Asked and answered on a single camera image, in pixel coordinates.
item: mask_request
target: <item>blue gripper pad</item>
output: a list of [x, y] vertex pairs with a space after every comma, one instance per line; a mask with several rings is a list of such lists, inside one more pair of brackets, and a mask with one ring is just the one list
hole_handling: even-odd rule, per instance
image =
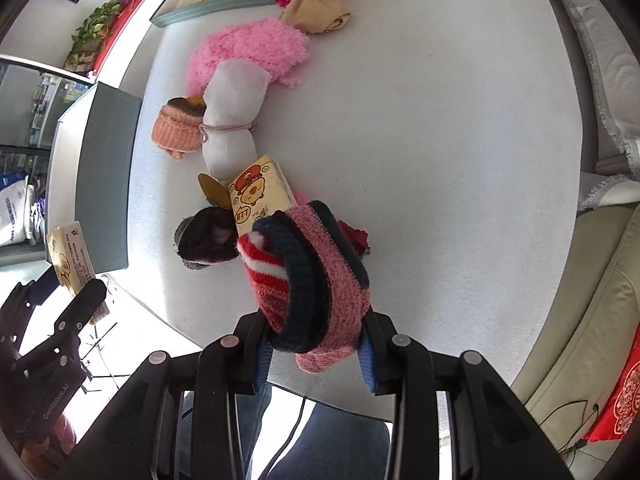
[[360, 345], [358, 346], [358, 361], [360, 361], [360, 371], [362, 379], [373, 394], [378, 388], [378, 376], [376, 375], [376, 357], [373, 353], [371, 338], [366, 329], [362, 330]]
[[273, 356], [273, 346], [267, 337], [267, 332], [268, 330], [264, 331], [255, 359], [254, 389], [257, 394], [262, 391], [267, 382], [269, 368], [271, 367], [271, 357]]

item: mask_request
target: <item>green plant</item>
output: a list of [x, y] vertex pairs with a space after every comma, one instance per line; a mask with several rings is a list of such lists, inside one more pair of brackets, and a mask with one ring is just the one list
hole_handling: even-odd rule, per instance
[[76, 34], [71, 36], [74, 44], [71, 52], [82, 50], [85, 43], [103, 38], [109, 31], [110, 20], [115, 18], [122, 10], [122, 4], [117, 0], [104, 2], [100, 7], [96, 7], [82, 25], [76, 28]]

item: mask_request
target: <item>red and white striped sock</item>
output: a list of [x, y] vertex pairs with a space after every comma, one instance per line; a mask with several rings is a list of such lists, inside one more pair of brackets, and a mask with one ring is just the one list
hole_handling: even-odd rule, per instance
[[258, 231], [250, 231], [238, 240], [258, 306], [271, 328], [280, 333], [289, 307], [289, 278], [283, 261], [270, 250], [269, 240]]

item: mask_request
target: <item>rolled sock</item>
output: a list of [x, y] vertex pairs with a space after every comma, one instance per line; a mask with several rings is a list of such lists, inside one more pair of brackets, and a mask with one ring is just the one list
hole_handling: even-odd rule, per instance
[[239, 250], [258, 307], [278, 334], [271, 343], [278, 350], [308, 352], [324, 338], [329, 319], [328, 283], [318, 255], [281, 212], [259, 219], [253, 229], [241, 237]]
[[313, 201], [285, 214], [316, 250], [330, 284], [327, 334], [317, 348], [296, 355], [299, 368], [322, 372], [355, 352], [369, 309], [369, 277], [327, 206]]

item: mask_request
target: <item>rolled beige cloth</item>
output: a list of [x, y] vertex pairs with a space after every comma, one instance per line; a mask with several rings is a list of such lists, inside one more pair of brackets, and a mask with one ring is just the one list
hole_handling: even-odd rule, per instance
[[340, 0], [291, 0], [280, 21], [302, 32], [324, 32], [343, 28], [351, 11]]

